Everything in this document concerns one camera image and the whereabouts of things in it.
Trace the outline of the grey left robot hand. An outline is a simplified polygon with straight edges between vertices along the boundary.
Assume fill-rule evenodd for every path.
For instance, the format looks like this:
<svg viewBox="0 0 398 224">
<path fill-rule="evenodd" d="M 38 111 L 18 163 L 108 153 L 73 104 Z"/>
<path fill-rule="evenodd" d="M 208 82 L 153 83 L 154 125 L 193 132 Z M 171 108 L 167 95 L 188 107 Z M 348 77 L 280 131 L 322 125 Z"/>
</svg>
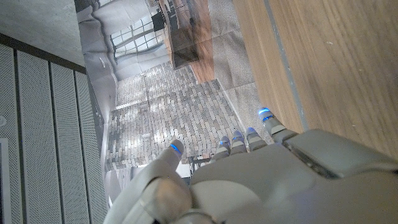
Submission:
<svg viewBox="0 0 398 224">
<path fill-rule="evenodd" d="M 287 129 L 258 112 L 254 128 L 221 138 L 186 184 L 174 140 L 133 178 L 106 223 L 396 223 L 397 161 L 339 135 Z"/>
</svg>

